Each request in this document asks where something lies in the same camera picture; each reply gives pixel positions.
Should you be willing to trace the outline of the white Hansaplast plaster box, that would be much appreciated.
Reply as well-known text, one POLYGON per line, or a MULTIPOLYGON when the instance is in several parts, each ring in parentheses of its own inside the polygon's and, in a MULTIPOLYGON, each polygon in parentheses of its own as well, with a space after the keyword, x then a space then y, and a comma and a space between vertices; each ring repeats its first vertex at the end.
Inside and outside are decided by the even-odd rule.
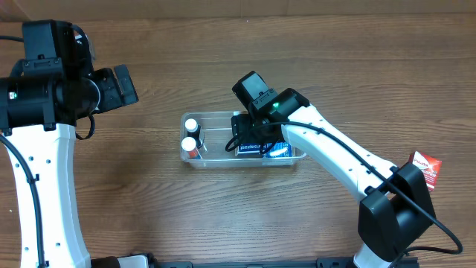
POLYGON ((261 147, 262 147, 261 144, 251 144, 251 143, 240 144, 235 149, 235 155, 236 156, 259 155, 261 147))

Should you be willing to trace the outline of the blue medicine box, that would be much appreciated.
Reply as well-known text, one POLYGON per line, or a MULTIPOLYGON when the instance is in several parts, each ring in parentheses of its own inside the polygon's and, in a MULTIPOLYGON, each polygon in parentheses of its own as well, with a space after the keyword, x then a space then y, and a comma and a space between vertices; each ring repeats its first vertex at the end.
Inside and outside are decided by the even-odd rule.
POLYGON ((265 158, 277 159, 293 156, 292 146, 285 141, 276 143, 270 151, 264 154, 265 158))

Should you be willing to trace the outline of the clear plastic container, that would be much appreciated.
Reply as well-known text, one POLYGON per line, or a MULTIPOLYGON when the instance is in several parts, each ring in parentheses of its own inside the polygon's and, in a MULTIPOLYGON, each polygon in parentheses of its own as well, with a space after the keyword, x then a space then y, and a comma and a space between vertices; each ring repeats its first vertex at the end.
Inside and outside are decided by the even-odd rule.
POLYGON ((265 166, 292 166, 306 156, 302 150, 292 147, 293 156, 269 159, 264 155, 236 156, 235 150, 227 152, 225 145, 232 138, 231 117, 240 111, 187 112, 181 117, 180 139, 187 136, 184 123, 193 118, 202 126, 204 145, 199 149, 202 159, 181 159, 195 168, 248 168, 265 166))

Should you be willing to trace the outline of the black tube white cap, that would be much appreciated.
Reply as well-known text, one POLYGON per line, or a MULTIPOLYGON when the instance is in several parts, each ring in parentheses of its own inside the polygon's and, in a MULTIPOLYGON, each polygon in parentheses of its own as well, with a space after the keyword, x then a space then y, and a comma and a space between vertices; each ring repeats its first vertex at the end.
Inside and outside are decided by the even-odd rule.
POLYGON ((194 138, 197 148, 202 148, 204 145, 204 133, 198 121, 193 118, 188 118, 184 123, 184 127, 187 131, 187 137, 194 138))

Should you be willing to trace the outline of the orange tube white cap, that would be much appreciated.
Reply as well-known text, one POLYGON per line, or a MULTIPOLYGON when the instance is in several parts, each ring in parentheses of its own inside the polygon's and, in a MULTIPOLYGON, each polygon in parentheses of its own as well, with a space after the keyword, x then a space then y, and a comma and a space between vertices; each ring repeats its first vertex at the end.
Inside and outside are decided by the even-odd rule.
POLYGON ((183 159, 202 159, 196 140, 193 137, 185 137, 181 140, 181 156, 183 159))

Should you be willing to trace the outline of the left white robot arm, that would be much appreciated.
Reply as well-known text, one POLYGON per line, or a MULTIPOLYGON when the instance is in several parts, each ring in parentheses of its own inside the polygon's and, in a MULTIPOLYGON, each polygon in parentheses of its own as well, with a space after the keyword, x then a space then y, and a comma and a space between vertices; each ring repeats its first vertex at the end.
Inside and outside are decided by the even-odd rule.
POLYGON ((16 182, 21 267, 148 267, 146 255, 91 258, 74 186, 77 120, 137 101, 125 65, 1 79, 1 142, 16 182))

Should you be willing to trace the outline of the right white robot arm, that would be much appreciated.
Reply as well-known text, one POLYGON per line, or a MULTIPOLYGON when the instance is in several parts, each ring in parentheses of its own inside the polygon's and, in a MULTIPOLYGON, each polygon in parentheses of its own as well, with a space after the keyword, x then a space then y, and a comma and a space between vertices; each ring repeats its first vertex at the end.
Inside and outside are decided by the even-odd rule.
POLYGON ((363 242, 355 267, 396 267, 413 242, 437 219, 423 172, 408 162, 397 167, 373 155, 324 119, 294 89, 235 86, 251 117, 231 143, 255 138, 283 140, 304 151, 331 173, 358 202, 358 234, 363 242))

